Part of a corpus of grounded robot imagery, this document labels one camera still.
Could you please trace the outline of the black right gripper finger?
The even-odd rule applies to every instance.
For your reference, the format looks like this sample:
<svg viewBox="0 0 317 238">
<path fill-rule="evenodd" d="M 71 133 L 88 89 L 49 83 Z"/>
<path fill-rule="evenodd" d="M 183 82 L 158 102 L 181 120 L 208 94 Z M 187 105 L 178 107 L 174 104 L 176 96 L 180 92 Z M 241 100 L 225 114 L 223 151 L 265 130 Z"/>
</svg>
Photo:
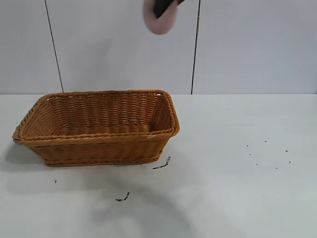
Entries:
<svg viewBox="0 0 317 238">
<path fill-rule="evenodd" d="M 184 0 L 154 0 L 153 14 L 156 17 L 156 19 L 159 19 L 162 15 L 164 15 L 167 12 L 171 5 L 176 3 L 177 6 L 179 6 L 183 2 Z"/>
</svg>

